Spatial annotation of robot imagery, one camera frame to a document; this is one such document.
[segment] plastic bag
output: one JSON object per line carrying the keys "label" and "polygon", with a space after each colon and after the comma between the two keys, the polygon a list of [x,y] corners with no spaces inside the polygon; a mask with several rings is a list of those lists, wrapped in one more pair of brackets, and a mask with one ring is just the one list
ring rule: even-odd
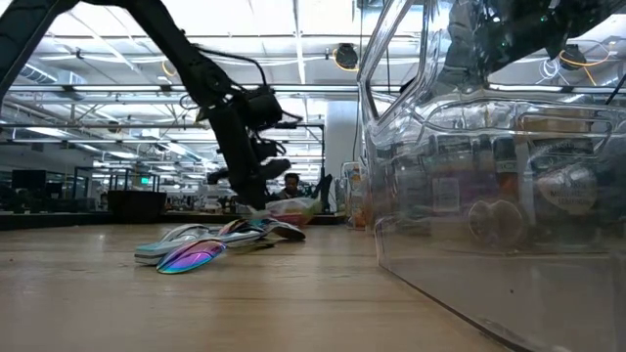
{"label": "plastic bag", "polygon": [[270,216],[295,226],[308,224],[316,213],[322,211],[322,203],[312,198],[291,198],[270,201],[266,204]]}

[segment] man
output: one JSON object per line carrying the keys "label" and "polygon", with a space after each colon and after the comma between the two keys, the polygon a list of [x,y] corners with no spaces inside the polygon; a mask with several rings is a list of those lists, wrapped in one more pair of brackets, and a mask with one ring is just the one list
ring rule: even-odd
{"label": "man", "polygon": [[285,175],[285,187],[278,193],[280,199],[289,199],[300,197],[300,192],[297,189],[300,183],[300,177],[295,173],[288,173]]}

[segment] ceiling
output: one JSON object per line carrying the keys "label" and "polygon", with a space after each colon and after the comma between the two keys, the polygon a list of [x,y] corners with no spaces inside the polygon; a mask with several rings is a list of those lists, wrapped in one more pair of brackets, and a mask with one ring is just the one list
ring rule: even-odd
{"label": "ceiling", "polygon": [[[213,50],[257,59],[269,83],[275,85],[354,86],[357,71],[340,68],[334,60],[333,51],[340,43],[350,43],[357,53],[361,53],[380,15],[380,7],[361,11],[354,0],[162,2],[190,41]],[[0,11],[4,11],[9,3],[8,0],[0,0]],[[626,29],[625,20],[624,15],[613,15],[582,37],[570,40],[580,46],[589,62],[599,63],[589,66],[589,72],[562,69],[547,59],[542,51],[492,74],[490,80],[501,84],[614,86],[614,77],[623,70],[626,55],[626,42],[622,35]],[[422,22],[420,7],[415,7],[405,17],[388,47],[388,56],[383,57],[375,72],[375,85],[397,86],[416,74]],[[256,67],[249,63],[212,59],[235,81],[242,84],[260,82]],[[56,77],[57,81],[53,83],[64,80],[62,83],[111,86],[181,84],[175,68],[126,11],[85,3],[57,17],[28,64],[29,69],[36,72],[23,71],[16,85],[45,83],[46,76],[41,72]],[[36,118],[45,118],[50,122],[155,123],[160,127],[145,132],[147,135],[170,140],[207,140],[209,142],[204,145],[181,145],[188,154],[210,162],[221,162],[209,129],[181,128],[183,123],[186,126],[192,124],[195,118],[192,112],[182,109],[177,103],[184,92],[164,95],[158,92],[114,92],[114,87],[104,90],[83,93],[83,101],[79,104],[68,96],[40,92],[13,92],[9,99],[15,119],[25,111],[15,111],[19,105],[38,111]],[[284,110],[304,116],[309,123],[322,124],[327,118],[335,118],[333,101],[356,101],[354,93],[312,94],[293,90],[281,93],[279,98]],[[90,134],[90,138],[126,140],[141,138],[143,132],[125,129],[111,133],[102,129],[79,129],[68,133],[77,139],[85,139]],[[268,131],[267,136],[299,141],[300,144],[288,145],[288,154],[295,157],[317,156],[322,152],[318,143],[322,136],[317,128],[274,130]],[[105,150],[96,145],[92,147]],[[150,159],[186,159],[183,154],[169,155],[171,151],[157,151],[154,145],[131,145],[123,149]],[[306,165],[298,166],[304,175],[316,178],[319,170],[316,165],[319,163],[310,158],[301,162],[301,165]]]}

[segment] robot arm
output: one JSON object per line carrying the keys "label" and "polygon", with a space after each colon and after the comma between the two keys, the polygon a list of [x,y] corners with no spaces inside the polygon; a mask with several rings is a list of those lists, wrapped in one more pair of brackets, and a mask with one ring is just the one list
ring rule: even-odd
{"label": "robot arm", "polygon": [[[13,84],[54,19],[79,0],[14,0],[0,18],[0,96]],[[201,108],[197,121],[208,119],[228,166],[231,188],[256,209],[263,209],[265,182],[291,167],[286,159],[261,165],[276,150],[252,133],[281,120],[283,111],[268,86],[247,91],[192,45],[160,0],[87,0],[127,10],[176,67],[190,97]]]}

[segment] wooden surface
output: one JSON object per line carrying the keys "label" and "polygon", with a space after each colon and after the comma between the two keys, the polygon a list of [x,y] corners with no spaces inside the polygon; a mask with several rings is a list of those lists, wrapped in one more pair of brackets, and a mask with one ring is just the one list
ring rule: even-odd
{"label": "wooden surface", "polygon": [[0,234],[0,351],[502,351],[380,269],[374,240],[231,252],[185,275],[136,266],[173,225]]}

